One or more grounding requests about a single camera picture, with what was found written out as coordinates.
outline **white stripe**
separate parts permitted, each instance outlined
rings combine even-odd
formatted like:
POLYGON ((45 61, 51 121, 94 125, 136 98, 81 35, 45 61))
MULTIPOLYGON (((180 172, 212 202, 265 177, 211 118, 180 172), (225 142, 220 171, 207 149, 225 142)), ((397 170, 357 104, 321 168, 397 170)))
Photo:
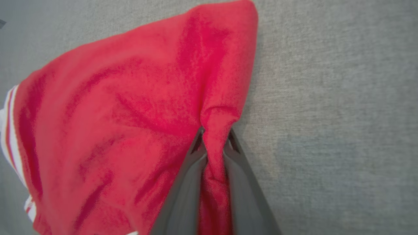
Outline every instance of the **white stripe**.
POLYGON ((36 204, 35 204, 35 202, 31 206, 31 208, 29 209, 28 216, 29 216, 29 219, 33 223, 35 221, 35 217, 36 217, 36 204))
POLYGON ((29 195, 28 199, 26 199, 26 202, 25 202, 25 206, 24 206, 25 211, 28 209, 28 207, 32 206, 32 204, 33 204, 32 195, 29 195))
POLYGON ((12 92, 12 89, 10 89, 9 92, 7 92, 6 101, 4 102, 4 122, 3 126, 1 127, 1 149, 3 150, 3 154, 6 158, 6 160, 9 162, 9 164, 13 167, 12 161, 10 160, 9 151, 7 150, 7 144, 6 144, 6 126, 7 126, 7 120, 8 120, 8 104, 10 99, 10 92, 12 92))
POLYGON ((18 91, 19 85, 16 86, 15 90, 12 93, 11 102, 10 102, 10 113, 9 113, 9 126, 10 126, 10 148, 12 149, 12 157, 15 162, 16 171, 22 181, 23 185, 27 188, 25 175, 23 174, 23 165, 22 165, 22 158, 20 157, 19 147, 18 147, 18 139, 16 137, 16 130, 15 130, 15 119, 13 118, 13 111, 15 106, 15 99, 16 99, 16 92, 18 91))

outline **red garment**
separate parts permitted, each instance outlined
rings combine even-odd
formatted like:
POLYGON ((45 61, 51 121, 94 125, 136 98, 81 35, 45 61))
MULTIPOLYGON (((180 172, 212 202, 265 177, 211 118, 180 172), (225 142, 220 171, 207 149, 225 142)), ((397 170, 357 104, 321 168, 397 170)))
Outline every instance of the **red garment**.
POLYGON ((15 87, 4 151, 16 171, 20 162, 35 230, 148 234, 203 126, 199 233, 230 234, 222 149, 244 106, 256 34, 251 1, 201 5, 80 46, 15 87))

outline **gray floor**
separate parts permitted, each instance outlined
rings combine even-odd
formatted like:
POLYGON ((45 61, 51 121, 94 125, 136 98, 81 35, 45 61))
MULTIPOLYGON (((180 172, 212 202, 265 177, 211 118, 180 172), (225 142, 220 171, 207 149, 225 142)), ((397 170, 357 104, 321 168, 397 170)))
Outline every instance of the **gray floor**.
MULTIPOLYGON (((0 101, 63 52, 209 2, 0 0, 0 101)), ((418 234, 418 2, 255 3, 235 130, 284 234, 418 234)), ((33 234, 0 164, 0 233, 33 234)))

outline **red cloth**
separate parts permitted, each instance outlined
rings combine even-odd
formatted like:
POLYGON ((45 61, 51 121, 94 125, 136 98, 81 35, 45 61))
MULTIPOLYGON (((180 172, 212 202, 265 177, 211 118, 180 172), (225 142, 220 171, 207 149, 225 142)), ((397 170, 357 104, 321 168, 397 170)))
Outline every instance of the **red cloth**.
POLYGON ((222 149, 255 55, 248 0, 80 46, 33 72, 12 100, 42 235, 148 234, 202 125, 209 163, 199 233, 231 233, 222 149))

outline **gray fabric surface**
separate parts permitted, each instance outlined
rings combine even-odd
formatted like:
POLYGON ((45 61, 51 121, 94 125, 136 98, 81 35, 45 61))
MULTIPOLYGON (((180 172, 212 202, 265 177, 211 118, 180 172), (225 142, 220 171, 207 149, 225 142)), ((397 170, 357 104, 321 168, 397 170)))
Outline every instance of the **gray fabric surface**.
MULTIPOLYGON (((67 50, 209 2, 0 0, 1 102, 67 50)), ((418 234, 418 2, 255 4, 235 130, 283 233, 418 234)), ((0 163, 0 232, 32 234, 27 193, 0 163)))

